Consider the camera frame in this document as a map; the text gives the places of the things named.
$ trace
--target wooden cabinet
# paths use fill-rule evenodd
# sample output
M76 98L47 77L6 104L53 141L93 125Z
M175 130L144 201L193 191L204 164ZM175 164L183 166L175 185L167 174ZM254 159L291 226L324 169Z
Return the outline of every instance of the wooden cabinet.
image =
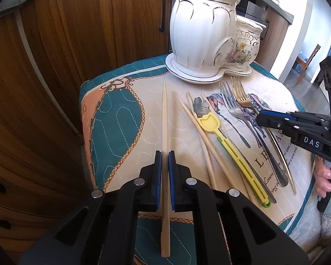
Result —
M167 53L170 0L29 0L21 8L28 44L57 102L82 130L83 82Z
M17 258L86 196L80 138L28 59L13 13L0 18L0 244Z
M170 0L28 0L0 18L0 220L11 226L0 245L15 261L87 194L80 137L41 78L81 132L81 84L166 54L169 11Z
M117 68L111 0L29 0L21 16L43 78L82 132L81 84Z
M271 8L267 11L265 21L268 25L267 34L265 39L260 41L260 49L255 61L270 71L283 44L289 23Z
M162 0L111 0L117 64L164 55L168 47L170 0L166 0L165 31Z

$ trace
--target tablecloth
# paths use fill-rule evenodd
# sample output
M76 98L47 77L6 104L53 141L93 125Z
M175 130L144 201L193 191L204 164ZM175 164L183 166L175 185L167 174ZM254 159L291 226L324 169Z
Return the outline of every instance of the tablecloth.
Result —
M154 162L161 150L162 84L167 85L169 149L175 150L177 163L188 166L193 177L210 184L198 134L181 109L178 100L186 103L185 92L193 97L204 93L209 97L230 137L259 172L277 199L269 209L260 208L286 234L299 221L313 188L311 154L290 144L289 138L274 131L284 151L297 186L297 195L290 185L280 187L269 163L248 128L230 116L223 105L218 84L194 85L168 72L165 56L128 64L85 82L80 90L81 116L88 168L96 188L105 192L119 189L138 177L143 166ZM268 71L252 63L253 73L242 78L249 97L261 106L277 111L304 111L302 105ZM265 131L260 129L269 148L274 149ZM218 144L221 158L231 175L248 196L236 165ZM223 173L213 160L219 190L229 189ZM196 264L196 249L191 212L171 212L171 257L160 256L161 217L158 213L140 213L134 252L135 264Z

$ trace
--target floor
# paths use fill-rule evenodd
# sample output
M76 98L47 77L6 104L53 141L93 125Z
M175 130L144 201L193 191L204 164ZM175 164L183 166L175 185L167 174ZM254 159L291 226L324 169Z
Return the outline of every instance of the floor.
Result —
M296 85L299 73L290 70L284 85L300 101L307 112L330 115L330 105L317 84L311 84L307 77Z

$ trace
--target metal screw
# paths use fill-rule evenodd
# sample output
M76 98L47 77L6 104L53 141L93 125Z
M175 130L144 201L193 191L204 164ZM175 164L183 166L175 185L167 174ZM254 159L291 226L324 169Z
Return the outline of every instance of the metal screw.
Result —
M143 178L136 178L134 180L134 184L137 185L137 186L144 185L145 184L145 180Z
M100 198L103 195L103 191L96 189L92 191L91 195L93 198Z
M239 190L235 189L235 188L232 188L229 190L229 195L230 196L233 196L233 197L238 197L240 194Z
M195 185L196 183L197 183L197 180L195 178L192 178L192 177L190 177L186 180L187 185Z

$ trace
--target silver fork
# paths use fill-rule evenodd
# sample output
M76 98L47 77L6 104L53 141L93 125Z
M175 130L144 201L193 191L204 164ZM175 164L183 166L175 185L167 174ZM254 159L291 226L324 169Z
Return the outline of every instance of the silver fork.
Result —
M226 82L226 84L223 83L223 82L220 82L219 85L220 85L222 98L223 98L223 101L226 105L226 108L227 108L228 112L233 117L236 117L237 119L241 119L246 124L246 126L250 129L252 134L255 136L256 140L264 148L264 151L265 151L267 157L269 158L270 165L273 169L273 172L274 172L274 174L277 178L277 181L278 181L279 185L281 185L282 187L286 187L288 185L288 177L285 175L284 171L278 165L277 161L275 160L275 158L271 154L271 152L268 149L266 143L262 139L261 135L257 132L256 128L254 128L254 126L251 124L251 122L249 122L247 120L247 118L244 116L243 112L238 107L238 104L235 101L235 98L233 96L233 93L230 89L229 84L227 82Z

